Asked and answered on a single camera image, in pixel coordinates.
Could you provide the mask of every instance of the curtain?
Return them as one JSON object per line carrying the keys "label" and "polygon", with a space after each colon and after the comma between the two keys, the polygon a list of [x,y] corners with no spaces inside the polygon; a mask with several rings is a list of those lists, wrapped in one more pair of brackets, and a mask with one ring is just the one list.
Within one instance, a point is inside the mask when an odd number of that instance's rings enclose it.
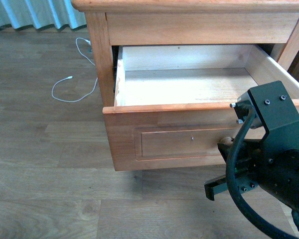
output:
{"label": "curtain", "polygon": [[0,27],[7,24],[15,29],[27,25],[39,29],[51,24],[60,29],[68,24],[73,29],[86,21],[71,0],[0,0]]}

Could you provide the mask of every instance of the table leg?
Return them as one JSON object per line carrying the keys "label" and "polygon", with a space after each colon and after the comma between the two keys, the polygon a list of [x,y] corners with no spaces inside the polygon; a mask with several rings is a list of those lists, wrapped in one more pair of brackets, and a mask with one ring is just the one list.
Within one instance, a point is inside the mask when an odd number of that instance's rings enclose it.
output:
{"label": "table leg", "polygon": [[105,13],[85,13],[103,106],[114,105],[113,55]]}

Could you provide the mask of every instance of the white cable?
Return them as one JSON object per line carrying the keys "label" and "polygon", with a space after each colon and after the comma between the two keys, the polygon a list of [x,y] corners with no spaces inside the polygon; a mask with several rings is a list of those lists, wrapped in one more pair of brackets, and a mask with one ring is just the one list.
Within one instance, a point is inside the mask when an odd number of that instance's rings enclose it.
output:
{"label": "white cable", "polygon": [[56,99],[56,100],[58,100],[58,101],[62,101],[62,102],[67,102],[67,103],[75,103],[75,102],[78,102],[78,101],[84,99],[85,97],[87,97],[88,95],[92,94],[93,91],[95,90],[96,84],[98,83],[98,78],[96,78],[95,83],[94,83],[93,90],[92,90],[90,93],[86,94],[85,96],[83,96],[83,97],[81,97],[80,99],[75,100],[75,101],[66,101],[66,100],[63,100],[63,99],[60,99],[60,98],[55,97],[54,94],[53,94],[54,87],[55,87],[57,84],[59,84],[60,82],[62,82],[62,81],[66,81],[66,80],[69,80],[69,79],[72,79],[72,78],[73,78],[73,76],[69,76],[69,77],[64,78],[64,79],[62,79],[62,80],[59,80],[57,83],[54,84],[54,86],[52,87],[52,93],[51,93],[51,94],[52,94],[52,97],[53,97],[54,99]]}
{"label": "white cable", "polygon": [[[88,59],[88,61],[91,62],[91,64],[92,64],[93,66],[95,66],[95,64],[94,64],[94,63],[93,63],[93,62],[92,62],[86,55],[84,55],[84,54],[80,51],[79,46],[78,46],[78,39],[82,39],[82,40],[86,41],[89,45],[91,45],[91,42],[90,42],[89,40],[87,40],[87,39],[82,38],[82,37],[78,37],[78,38],[75,39],[75,44],[76,44],[76,47],[78,48],[78,51],[80,52],[80,54],[81,54],[83,57],[85,57],[86,59]],[[87,97],[88,95],[92,94],[93,91],[95,90],[96,84],[98,83],[98,78],[96,78],[95,83],[94,83],[94,87],[93,87],[92,91],[91,91],[90,93],[86,94],[85,96],[81,97],[80,99],[75,100],[75,101],[66,101],[66,100],[63,100],[63,99],[60,99],[60,98],[55,97],[54,94],[53,94],[53,91],[54,91],[55,86],[56,86],[57,84],[59,84],[60,82],[62,82],[62,81],[66,81],[66,80],[69,80],[69,79],[72,79],[72,78],[73,78],[73,76],[69,76],[69,77],[64,78],[64,79],[62,79],[62,80],[59,80],[58,82],[56,82],[56,83],[54,84],[54,86],[52,87],[52,92],[51,92],[52,97],[53,97],[54,99],[56,99],[56,100],[58,100],[58,101],[62,101],[62,102],[67,102],[67,103],[78,102],[78,101],[84,99],[85,97]]]}
{"label": "white cable", "polygon": [[94,64],[94,63],[93,63],[93,62],[92,62],[86,55],[84,55],[84,54],[80,51],[79,46],[78,46],[78,39],[82,39],[82,40],[86,41],[89,45],[91,45],[91,42],[90,42],[89,40],[87,40],[87,39],[82,38],[82,37],[78,37],[78,38],[75,39],[75,44],[76,44],[76,47],[78,48],[78,51],[80,52],[80,54],[81,54],[83,57],[85,57],[89,62],[91,62],[91,64],[92,64],[93,66],[95,66],[95,64]]}

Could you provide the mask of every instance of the laminate floor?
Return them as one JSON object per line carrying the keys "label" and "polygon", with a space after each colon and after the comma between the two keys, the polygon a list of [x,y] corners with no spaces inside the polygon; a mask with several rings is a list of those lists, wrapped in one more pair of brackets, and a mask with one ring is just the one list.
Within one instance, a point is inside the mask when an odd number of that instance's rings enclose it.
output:
{"label": "laminate floor", "polygon": [[[208,201],[224,166],[115,172],[95,92],[77,52],[86,32],[0,32],[0,239],[267,238],[228,193]],[[88,46],[80,49],[90,58]],[[245,195],[269,222],[299,235],[290,210],[257,189]]]}

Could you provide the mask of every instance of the lower drawer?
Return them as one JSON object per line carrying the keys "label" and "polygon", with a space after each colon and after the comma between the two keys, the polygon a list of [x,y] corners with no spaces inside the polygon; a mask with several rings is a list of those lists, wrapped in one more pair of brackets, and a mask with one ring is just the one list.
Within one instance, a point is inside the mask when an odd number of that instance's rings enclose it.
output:
{"label": "lower drawer", "polygon": [[276,80],[299,110],[299,83],[255,45],[121,47],[115,106],[103,109],[115,169],[224,163],[217,143],[240,127],[229,103]]}

